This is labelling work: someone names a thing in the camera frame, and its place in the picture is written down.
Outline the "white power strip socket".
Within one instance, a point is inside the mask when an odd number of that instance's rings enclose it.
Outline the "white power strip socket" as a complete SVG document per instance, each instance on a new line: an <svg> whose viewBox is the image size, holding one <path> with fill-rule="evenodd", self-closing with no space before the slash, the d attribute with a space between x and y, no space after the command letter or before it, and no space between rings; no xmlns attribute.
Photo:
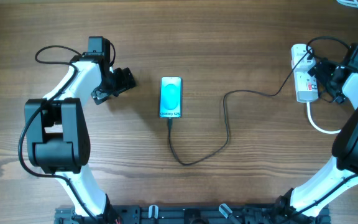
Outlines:
<svg viewBox="0 0 358 224"><path fill-rule="evenodd" d="M318 84L308 72L316 65L316 60L306 51L305 44L295 44L291 48L291 67L295 82L296 100L299 103L318 99Z"/></svg>

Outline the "Galaxy S25 smartphone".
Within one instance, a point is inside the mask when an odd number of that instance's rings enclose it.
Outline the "Galaxy S25 smartphone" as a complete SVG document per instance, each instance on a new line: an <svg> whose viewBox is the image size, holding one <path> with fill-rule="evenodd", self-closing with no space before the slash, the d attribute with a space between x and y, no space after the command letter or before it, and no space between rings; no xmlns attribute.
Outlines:
<svg viewBox="0 0 358 224"><path fill-rule="evenodd" d="M161 118L180 118L182 106L181 77L162 77L160 84Z"/></svg>

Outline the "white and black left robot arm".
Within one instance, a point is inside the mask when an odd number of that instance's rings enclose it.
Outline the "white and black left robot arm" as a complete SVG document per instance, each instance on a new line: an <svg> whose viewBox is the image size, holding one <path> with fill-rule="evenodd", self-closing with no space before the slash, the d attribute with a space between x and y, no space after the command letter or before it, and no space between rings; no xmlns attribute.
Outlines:
<svg viewBox="0 0 358 224"><path fill-rule="evenodd" d="M72 219L82 223L121 219L88 165L91 143L83 112L90 98L100 105L136 86L128 68L113 67L115 58L113 43L89 37L87 51L75 52L66 63L69 70L61 82L24 106L19 162L30 175L57 180L74 204Z"/></svg>

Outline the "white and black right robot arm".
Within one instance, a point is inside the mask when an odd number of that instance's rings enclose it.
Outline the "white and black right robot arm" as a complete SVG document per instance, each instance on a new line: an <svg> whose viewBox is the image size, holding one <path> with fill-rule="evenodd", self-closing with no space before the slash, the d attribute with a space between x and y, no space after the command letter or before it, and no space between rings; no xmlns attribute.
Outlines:
<svg viewBox="0 0 358 224"><path fill-rule="evenodd" d="M341 63L322 59L296 70L295 80L322 84L338 101L348 99L354 113L337 131L328 162L306 183L278 198L272 214L283 221L311 223L336 197L358 185L358 44L353 43Z"/></svg>

